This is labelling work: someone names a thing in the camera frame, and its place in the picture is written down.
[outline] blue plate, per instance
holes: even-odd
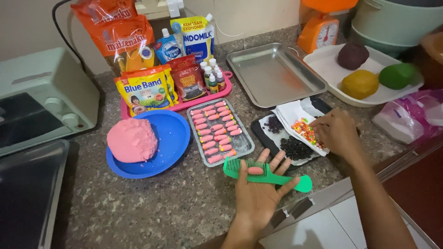
[[[147,119],[158,140],[158,150],[147,162],[123,163],[106,149],[106,160],[119,176],[139,179],[159,174],[172,166],[185,152],[190,139],[188,122],[180,114],[168,110],[152,110],[135,116]]]

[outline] yellow dough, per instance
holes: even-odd
[[[367,70],[357,70],[342,80],[341,91],[358,100],[367,98],[378,90],[377,76]]]

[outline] green comb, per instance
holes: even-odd
[[[292,177],[275,175],[269,169],[268,163],[259,163],[254,161],[245,161],[248,167],[259,167],[263,169],[263,174],[261,175],[248,175],[248,182],[253,183],[273,183],[284,185],[285,183],[292,180]],[[240,159],[229,159],[226,157],[225,163],[223,164],[223,172],[232,178],[238,179],[238,171],[240,170]],[[294,188],[297,191],[307,193],[312,189],[311,178],[307,175],[300,176],[300,182]]]

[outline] white bottle cap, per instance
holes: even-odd
[[[212,68],[210,66],[205,67],[205,74],[210,74],[212,72]]]
[[[163,33],[163,37],[169,37],[169,31],[167,30],[167,28],[162,28],[162,33]]]
[[[216,66],[216,65],[217,65],[217,61],[214,58],[209,59],[209,66]]]
[[[205,69],[205,67],[207,67],[208,66],[208,63],[207,62],[200,62],[200,68],[201,69]]]
[[[208,20],[208,22],[211,22],[211,21],[212,21],[212,15],[211,15],[211,14],[208,14],[208,15],[206,16],[206,20]]]

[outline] colorful candy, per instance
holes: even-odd
[[[229,126],[233,126],[233,125],[236,125],[236,124],[237,124],[237,121],[232,120],[232,121],[227,122],[227,123],[225,124],[225,126],[226,126],[226,127],[229,127]]]
[[[218,152],[217,148],[212,148],[212,149],[205,151],[205,156],[210,156],[210,155],[215,154],[217,152]]]
[[[233,126],[229,126],[228,128],[227,128],[227,130],[228,131],[235,131],[235,130],[237,130],[237,129],[240,129],[240,126],[238,126],[238,125],[233,125]]]
[[[218,149],[220,149],[220,151],[228,151],[228,150],[232,149],[232,145],[230,145],[230,144],[222,145],[222,146],[219,146]]]
[[[205,116],[206,117],[209,117],[209,116],[214,115],[214,114],[215,114],[215,110],[210,110],[210,111],[205,112]]]
[[[225,105],[225,106],[222,106],[222,107],[217,108],[217,111],[218,111],[219,113],[221,113],[221,112],[226,111],[226,110],[228,110],[228,109],[229,109],[229,107],[228,107],[227,105]]]
[[[216,125],[211,126],[211,131],[215,132],[221,128],[223,128],[222,124],[216,124]]]
[[[231,110],[221,112],[220,116],[228,116],[229,114],[231,114]]]
[[[218,119],[220,116],[218,114],[214,114],[208,117],[209,120],[216,120]]]
[[[194,115],[194,114],[200,114],[200,113],[202,113],[202,110],[192,110],[190,113],[191,113],[191,116],[192,116],[192,115]]]
[[[250,175],[261,175],[263,174],[263,169],[260,167],[249,167],[248,174]]]
[[[203,123],[206,123],[206,119],[205,118],[199,118],[199,119],[194,120],[194,124],[195,125],[203,124]]]
[[[202,117],[204,117],[203,113],[195,114],[194,116],[192,116],[192,120],[197,120],[197,119],[202,118]]]
[[[242,134],[242,133],[243,133],[243,131],[241,129],[237,129],[237,130],[231,131],[229,133],[229,135],[235,136],[235,135],[239,135],[239,134]]]
[[[215,104],[215,107],[222,107],[222,106],[225,106],[226,105],[226,101],[221,101],[221,102],[218,102],[217,104]]]
[[[212,135],[201,136],[200,137],[200,143],[211,141],[212,139],[214,139],[214,137]]]
[[[210,106],[207,106],[207,107],[203,108],[202,111],[203,112],[207,112],[207,111],[212,110],[212,109],[214,109],[214,106],[210,105]]]
[[[227,138],[223,139],[222,141],[218,142],[219,147],[223,146],[225,144],[229,144],[231,141],[232,141],[232,139],[230,137],[227,137]]]
[[[218,131],[214,132],[215,135],[221,135],[221,134],[225,134],[225,133],[226,133],[226,129],[225,128],[219,129]]]
[[[205,130],[201,130],[201,131],[197,132],[197,134],[199,136],[208,135],[210,133],[211,133],[211,130],[209,130],[209,129],[205,129]]]
[[[227,137],[228,137],[228,135],[218,135],[218,136],[214,137],[214,140],[218,142],[218,141],[221,141]]]
[[[199,124],[196,125],[195,128],[197,129],[197,131],[203,130],[204,128],[208,127],[208,124]]]
[[[230,152],[224,154],[223,158],[226,159],[227,156],[235,156],[235,155],[237,155],[237,152],[234,149],[232,149]]]
[[[221,120],[228,121],[228,120],[232,120],[232,119],[234,119],[234,116],[232,116],[232,114],[229,114],[228,116],[224,116]]]
[[[308,125],[308,120],[306,118],[302,117],[301,120],[295,121],[291,128],[308,140],[310,144],[317,146],[320,149],[324,148],[323,144],[315,139],[314,131],[312,130],[312,127]]]
[[[215,156],[208,158],[208,163],[216,163],[222,159],[223,159],[222,155],[215,155]]]
[[[215,141],[209,141],[209,142],[207,142],[205,144],[202,144],[202,148],[204,150],[209,149],[209,148],[214,147],[214,146],[215,146]]]

